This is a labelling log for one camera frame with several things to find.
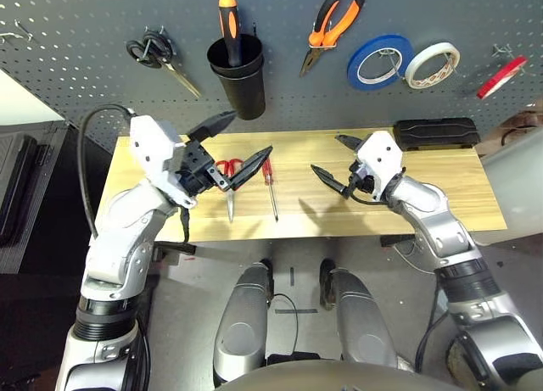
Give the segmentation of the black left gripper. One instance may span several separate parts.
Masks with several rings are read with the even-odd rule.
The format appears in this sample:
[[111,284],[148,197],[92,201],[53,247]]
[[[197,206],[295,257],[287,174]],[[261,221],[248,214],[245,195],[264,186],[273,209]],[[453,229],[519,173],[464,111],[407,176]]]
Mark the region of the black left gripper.
[[224,111],[204,120],[187,133],[188,141],[174,150],[172,170],[188,196],[197,196],[213,187],[225,192],[238,190],[263,166],[273,150],[268,146],[251,155],[234,171],[233,176],[224,176],[216,161],[200,142],[223,132],[235,120],[237,112]]

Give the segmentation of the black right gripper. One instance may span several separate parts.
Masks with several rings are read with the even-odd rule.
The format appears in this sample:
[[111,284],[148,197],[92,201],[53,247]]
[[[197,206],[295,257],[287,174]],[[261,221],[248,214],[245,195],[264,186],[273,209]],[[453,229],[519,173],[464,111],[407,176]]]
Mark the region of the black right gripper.
[[[362,139],[345,134],[338,134],[334,138],[353,152],[357,152],[363,144]],[[371,175],[371,168],[364,162],[355,161],[351,164],[349,168],[350,177],[348,187],[337,181],[331,173],[322,167],[311,164],[311,169],[327,187],[330,187],[343,198],[353,196],[355,191],[368,193],[372,196],[376,195],[374,192],[375,181]]]

